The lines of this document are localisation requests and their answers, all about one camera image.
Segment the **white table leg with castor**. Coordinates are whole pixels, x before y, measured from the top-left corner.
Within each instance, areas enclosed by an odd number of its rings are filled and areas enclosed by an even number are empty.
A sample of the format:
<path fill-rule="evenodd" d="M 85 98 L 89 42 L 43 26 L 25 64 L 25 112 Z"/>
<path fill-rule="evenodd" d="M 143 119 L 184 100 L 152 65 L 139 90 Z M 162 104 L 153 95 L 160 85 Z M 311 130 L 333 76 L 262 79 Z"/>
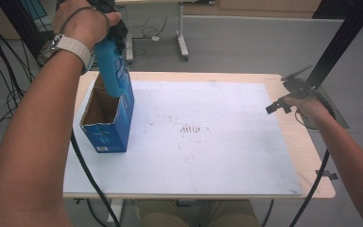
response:
<path fill-rule="evenodd" d="M 183 2 L 178 3 L 178 30 L 177 30 L 177 40 L 179 48 L 181 51 L 181 57 L 185 60 L 189 60 L 189 52 L 187 45 L 183 36 Z"/>

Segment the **grey metal table clip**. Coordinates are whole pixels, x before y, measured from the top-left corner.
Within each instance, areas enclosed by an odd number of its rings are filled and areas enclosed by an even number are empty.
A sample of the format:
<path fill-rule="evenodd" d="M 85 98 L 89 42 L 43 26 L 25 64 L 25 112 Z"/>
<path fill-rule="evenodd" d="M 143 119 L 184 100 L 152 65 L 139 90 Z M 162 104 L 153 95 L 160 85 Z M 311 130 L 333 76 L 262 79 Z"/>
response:
<path fill-rule="evenodd" d="M 322 177 L 328 177 L 331 181 L 338 179 L 338 175 L 336 173 L 331 173 L 329 170 L 324 170 L 322 173 L 320 170 L 316 170 L 316 174 L 317 176 L 321 175 Z"/>

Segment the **person's left hand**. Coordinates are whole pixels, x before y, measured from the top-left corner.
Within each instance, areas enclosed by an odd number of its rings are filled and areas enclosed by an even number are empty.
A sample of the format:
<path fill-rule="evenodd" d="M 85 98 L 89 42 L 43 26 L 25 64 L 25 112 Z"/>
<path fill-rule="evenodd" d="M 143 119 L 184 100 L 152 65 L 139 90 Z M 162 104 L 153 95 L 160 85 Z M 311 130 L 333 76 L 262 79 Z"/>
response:
<path fill-rule="evenodd" d="M 92 51 L 108 29 L 121 20 L 118 12 L 101 13 L 86 0 L 64 0 L 52 21 L 55 34 L 63 34 L 85 44 Z"/>

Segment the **black metal stand post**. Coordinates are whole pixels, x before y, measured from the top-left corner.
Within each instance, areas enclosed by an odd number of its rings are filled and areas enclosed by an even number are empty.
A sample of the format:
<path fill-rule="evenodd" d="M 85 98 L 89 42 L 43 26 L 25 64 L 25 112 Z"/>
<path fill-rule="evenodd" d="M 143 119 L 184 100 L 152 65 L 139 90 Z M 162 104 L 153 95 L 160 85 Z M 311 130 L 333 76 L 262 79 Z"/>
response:
<path fill-rule="evenodd" d="M 0 0 L 0 9 L 20 35 L 34 59 L 37 59 L 45 41 L 21 0 Z"/>
<path fill-rule="evenodd" d="M 363 0 L 357 0 L 310 73 L 306 84 L 318 89 L 363 27 Z"/>

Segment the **person's leg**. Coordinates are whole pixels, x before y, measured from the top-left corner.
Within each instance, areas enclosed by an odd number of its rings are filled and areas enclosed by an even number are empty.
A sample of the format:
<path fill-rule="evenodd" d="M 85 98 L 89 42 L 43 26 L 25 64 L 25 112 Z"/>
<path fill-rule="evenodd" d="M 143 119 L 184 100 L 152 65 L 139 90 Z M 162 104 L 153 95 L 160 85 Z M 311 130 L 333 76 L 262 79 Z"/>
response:
<path fill-rule="evenodd" d="M 173 200 L 137 200 L 134 204 L 143 227 L 192 227 Z"/>
<path fill-rule="evenodd" d="M 208 227 L 261 227 L 250 201 L 213 201 Z"/>

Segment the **wooden cabinet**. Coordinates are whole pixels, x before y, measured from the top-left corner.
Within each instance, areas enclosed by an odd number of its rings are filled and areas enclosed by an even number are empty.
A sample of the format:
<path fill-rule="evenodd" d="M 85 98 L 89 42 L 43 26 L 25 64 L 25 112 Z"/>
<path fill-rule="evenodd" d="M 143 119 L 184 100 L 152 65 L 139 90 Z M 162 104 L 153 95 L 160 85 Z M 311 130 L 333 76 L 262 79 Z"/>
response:
<path fill-rule="evenodd" d="M 185 15 L 312 18 L 322 0 L 211 0 L 184 5 Z"/>

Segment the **blue cardboard box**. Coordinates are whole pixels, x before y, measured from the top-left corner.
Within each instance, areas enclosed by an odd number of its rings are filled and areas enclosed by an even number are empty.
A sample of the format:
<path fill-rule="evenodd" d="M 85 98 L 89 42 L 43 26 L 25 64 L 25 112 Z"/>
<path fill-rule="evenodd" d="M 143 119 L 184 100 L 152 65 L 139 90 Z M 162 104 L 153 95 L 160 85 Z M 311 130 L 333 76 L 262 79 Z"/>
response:
<path fill-rule="evenodd" d="M 122 96 L 113 97 L 97 77 L 79 125 L 98 153 L 127 151 L 133 108 L 131 83 Z"/>

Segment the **thin white table leg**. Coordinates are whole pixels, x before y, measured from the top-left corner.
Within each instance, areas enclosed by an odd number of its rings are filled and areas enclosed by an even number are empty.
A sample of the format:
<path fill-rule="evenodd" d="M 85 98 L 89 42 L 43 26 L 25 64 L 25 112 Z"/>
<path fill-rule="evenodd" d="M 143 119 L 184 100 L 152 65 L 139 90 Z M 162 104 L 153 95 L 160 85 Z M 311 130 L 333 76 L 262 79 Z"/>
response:
<path fill-rule="evenodd" d="M 126 37 L 126 49 L 125 49 L 125 56 L 127 62 L 132 62 L 133 57 L 133 46 L 132 46 L 132 35 L 130 33 L 127 34 Z"/>

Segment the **person's left leg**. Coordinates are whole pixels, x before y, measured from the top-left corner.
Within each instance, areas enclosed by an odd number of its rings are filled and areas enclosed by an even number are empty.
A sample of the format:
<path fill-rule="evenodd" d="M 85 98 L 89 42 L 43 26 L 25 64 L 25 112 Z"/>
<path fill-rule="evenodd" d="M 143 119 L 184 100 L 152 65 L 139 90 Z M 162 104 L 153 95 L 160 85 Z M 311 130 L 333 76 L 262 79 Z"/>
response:
<path fill-rule="evenodd" d="M 173 200 L 137 200 L 134 204 L 143 227 L 192 227 Z"/>

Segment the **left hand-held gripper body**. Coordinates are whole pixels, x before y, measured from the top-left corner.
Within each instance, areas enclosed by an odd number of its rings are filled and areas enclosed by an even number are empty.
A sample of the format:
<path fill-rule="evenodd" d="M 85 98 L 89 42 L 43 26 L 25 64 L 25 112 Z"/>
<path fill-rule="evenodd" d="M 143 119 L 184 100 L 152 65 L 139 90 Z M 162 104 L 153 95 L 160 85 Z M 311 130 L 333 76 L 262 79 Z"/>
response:
<path fill-rule="evenodd" d="M 95 7 L 96 9 L 104 13 L 116 12 L 114 0 L 87 0 L 87 2 L 91 6 Z M 128 34 L 128 29 L 123 20 L 120 20 L 116 25 L 111 26 L 109 28 L 108 37 L 126 38 L 127 34 Z"/>

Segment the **person's right leg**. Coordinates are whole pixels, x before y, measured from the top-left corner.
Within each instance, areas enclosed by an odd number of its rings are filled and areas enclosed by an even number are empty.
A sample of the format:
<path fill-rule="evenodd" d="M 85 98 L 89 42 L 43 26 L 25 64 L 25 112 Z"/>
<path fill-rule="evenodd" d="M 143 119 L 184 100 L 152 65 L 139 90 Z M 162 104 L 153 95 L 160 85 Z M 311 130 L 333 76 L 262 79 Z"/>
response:
<path fill-rule="evenodd" d="M 261 227 L 250 201 L 213 201 L 208 227 Z"/>

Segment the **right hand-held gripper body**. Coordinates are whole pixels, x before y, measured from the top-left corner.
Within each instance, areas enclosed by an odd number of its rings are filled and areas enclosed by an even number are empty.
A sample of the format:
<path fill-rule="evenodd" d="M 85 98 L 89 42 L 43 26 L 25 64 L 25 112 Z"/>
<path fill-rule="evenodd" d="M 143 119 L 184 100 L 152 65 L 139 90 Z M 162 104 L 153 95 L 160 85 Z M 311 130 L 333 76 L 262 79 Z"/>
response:
<path fill-rule="evenodd" d="M 289 92 L 289 96 L 294 98 L 306 98 L 309 96 L 311 87 L 304 80 L 299 79 L 298 75 L 311 67 L 312 64 L 309 64 L 304 68 L 281 78 L 281 82 Z"/>

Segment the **person's right hand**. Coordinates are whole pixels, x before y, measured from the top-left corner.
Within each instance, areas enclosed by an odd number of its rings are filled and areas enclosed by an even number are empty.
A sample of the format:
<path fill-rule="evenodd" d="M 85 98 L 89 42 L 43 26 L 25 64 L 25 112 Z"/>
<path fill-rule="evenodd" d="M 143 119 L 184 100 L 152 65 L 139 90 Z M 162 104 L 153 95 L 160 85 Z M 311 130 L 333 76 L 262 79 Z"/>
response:
<path fill-rule="evenodd" d="M 322 103 L 315 97 L 297 99 L 291 96 L 283 98 L 283 101 L 290 106 L 295 106 L 304 116 L 306 116 L 318 128 L 322 123 L 331 119 L 331 115 Z"/>

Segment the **blue bottle with white cap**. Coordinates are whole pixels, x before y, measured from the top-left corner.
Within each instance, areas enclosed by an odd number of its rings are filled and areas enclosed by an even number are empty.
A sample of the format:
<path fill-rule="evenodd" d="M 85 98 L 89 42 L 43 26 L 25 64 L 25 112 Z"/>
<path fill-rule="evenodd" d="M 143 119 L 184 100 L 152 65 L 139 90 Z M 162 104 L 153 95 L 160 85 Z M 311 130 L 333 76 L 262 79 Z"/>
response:
<path fill-rule="evenodd" d="M 129 86 L 129 72 L 115 41 L 104 39 L 95 46 L 95 58 L 105 89 L 110 96 L 122 96 Z"/>

